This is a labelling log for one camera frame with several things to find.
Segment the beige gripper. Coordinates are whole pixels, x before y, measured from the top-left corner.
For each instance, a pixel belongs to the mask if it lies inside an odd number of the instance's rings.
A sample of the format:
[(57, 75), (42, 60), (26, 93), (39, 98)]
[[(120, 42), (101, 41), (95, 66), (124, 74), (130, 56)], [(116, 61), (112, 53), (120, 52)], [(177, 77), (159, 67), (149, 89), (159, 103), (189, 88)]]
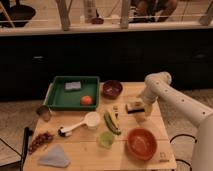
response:
[(151, 104), (147, 104), (141, 99), (136, 99), (133, 102), (133, 107), (134, 117), (139, 122), (146, 121), (153, 110), (153, 106)]

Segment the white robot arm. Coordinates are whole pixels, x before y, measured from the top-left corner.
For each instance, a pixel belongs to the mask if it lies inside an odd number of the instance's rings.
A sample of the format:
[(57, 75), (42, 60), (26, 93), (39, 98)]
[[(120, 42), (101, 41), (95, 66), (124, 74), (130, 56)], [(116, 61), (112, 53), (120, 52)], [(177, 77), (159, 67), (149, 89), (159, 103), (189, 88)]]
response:
[(145, 77), (145, 88), (138, 97), (145, 114), (152, 112), (158, 97), (179, 110), (196, 128), (196, 143), (192, 154), (192, 171), (213, 171), (213, 109), (170, 86), (168, 72), (152, 73)]

